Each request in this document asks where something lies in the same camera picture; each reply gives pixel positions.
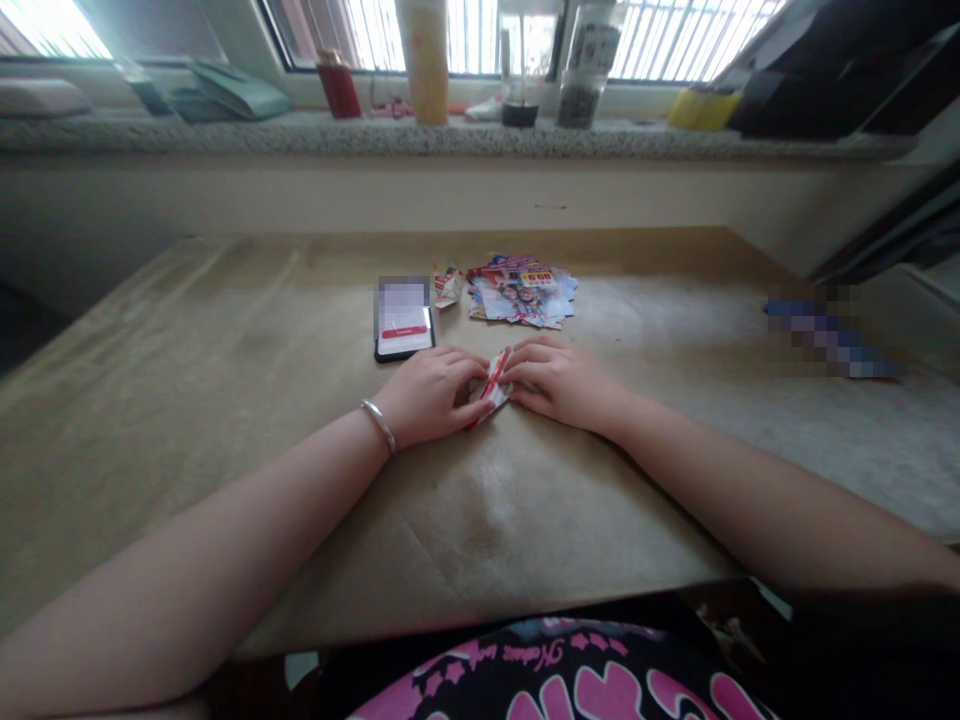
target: window sill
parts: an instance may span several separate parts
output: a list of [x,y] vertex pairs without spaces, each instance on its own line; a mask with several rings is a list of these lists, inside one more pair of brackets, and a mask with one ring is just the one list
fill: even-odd
[[561,130],[541,118],[532,130],[451,118],[418,127],[412,118],[334,121],[293,112],[259,123],[187,125],[142,111],[102,111],[63,120],[0,120],[4,154],[207,154],[325,157],[521,157],[636,160],[893,160],[914,138],[853,135],[838,142],[745,140],[739,133],[688,132],[664,124],[598,120],[593,130]]

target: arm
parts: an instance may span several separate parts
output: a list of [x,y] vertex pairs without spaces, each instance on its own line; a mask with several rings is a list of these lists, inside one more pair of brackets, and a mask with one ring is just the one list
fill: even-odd
[[960,592],[960,559],[899,518],[775,455],[617,385],[552,338],[517,345],[502,382],[534,412],[620,445],[750,572],[788,592]]
[[[463,428],[455,407],[486,361],[418,353],[373,401],[400,449]],[[107,561],[0,645],[0,717],[135,708],[203,682],[357,502],[389,458],[354,410]]]

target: red bottle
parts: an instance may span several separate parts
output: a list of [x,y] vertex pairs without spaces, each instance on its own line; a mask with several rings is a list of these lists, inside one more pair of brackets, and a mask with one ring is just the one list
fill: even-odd
[[336,120],[363,117],[350,68],[343,64],[337,50],[321,50],[317,73],[327,94],[327,104]]

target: table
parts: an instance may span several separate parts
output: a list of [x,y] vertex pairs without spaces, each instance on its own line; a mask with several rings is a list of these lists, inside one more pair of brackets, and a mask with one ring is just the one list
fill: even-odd
[[[0,632],[99,562],[350,411],[380,275],[532,252],[580,281],[561,337],[614,376],[946,536],[956,390],[783,377],[761,311],[795,282],[721,228],[183,240],[0,386]],[[531,328],[437,313],[493,356]],[[615,447],[507,406],[392,460],[238,657],[437,629],[730,577]]]

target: bangle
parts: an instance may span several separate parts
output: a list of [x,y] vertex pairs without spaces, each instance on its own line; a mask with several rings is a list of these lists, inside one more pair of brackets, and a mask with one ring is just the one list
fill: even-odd
[[387,446],[390,448],[391,457],[396,455],[397,439],[393,436],[393,433],[390,432],[390,426],[387,425],[387,421],[384,419],[383,413],[380,412],[380,409],[369,400],[364,400],[361,402],[360,407],[369,411],[373,419],[377,421],[377,425],[379,425],[380,429],[383,431],[383,437],[387,440]]

